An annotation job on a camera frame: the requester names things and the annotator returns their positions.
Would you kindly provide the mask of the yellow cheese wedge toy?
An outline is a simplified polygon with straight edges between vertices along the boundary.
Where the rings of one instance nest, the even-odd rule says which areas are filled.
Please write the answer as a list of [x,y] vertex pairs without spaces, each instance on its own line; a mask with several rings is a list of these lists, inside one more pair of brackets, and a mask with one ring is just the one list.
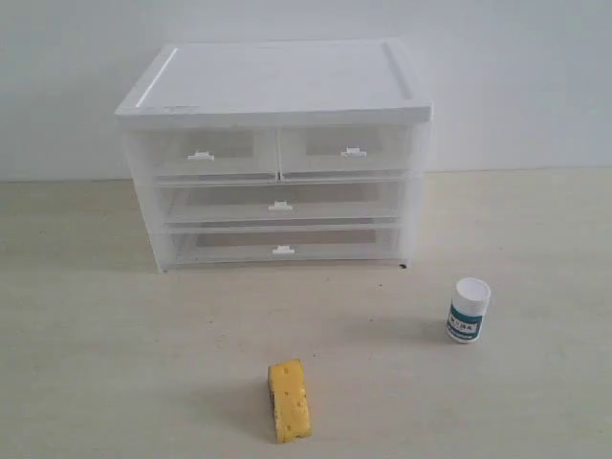
[[271,365],[268,368],[268,387],[276,442],[290,443],[311,436],[310,407],[301,360]]

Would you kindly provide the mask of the white plastic drawer cabinet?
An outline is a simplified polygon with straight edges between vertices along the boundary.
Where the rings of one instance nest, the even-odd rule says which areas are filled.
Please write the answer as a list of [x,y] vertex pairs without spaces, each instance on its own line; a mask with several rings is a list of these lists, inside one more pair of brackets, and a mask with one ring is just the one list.
[[[164,47],[117,107],[115,116],[157,268],[168,272],[199,265],[172,262],[171,235],[181,229],[395,223],[414,253],[433,104],[419,85],[396,38],[263,43],[187,43]],[[404,125],[412,132],[408,170],[390,176],[282,175],[278,131],[332,125]],[[273,177],[160,177],[148,158],[166,131],[273,130]],[[167,224],[164,188],[399,181],[396,217],[283,219]]]

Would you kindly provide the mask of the clear middle wide drawer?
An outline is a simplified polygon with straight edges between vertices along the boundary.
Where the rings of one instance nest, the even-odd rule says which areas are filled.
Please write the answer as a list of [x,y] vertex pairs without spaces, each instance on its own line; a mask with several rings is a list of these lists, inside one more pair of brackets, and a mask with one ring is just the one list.
[[396,217],[399,181],[164,188],[164,221],[195,224],[283,219]]

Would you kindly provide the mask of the white teal medicine bottle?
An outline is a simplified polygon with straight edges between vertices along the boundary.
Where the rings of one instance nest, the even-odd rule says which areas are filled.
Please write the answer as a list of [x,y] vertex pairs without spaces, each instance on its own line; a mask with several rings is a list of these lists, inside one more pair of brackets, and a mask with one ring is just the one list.
[[492,297],[490,286],[483,280],[464,277],[455,284],[447,318],[448,335],[460,343],[476,342]]

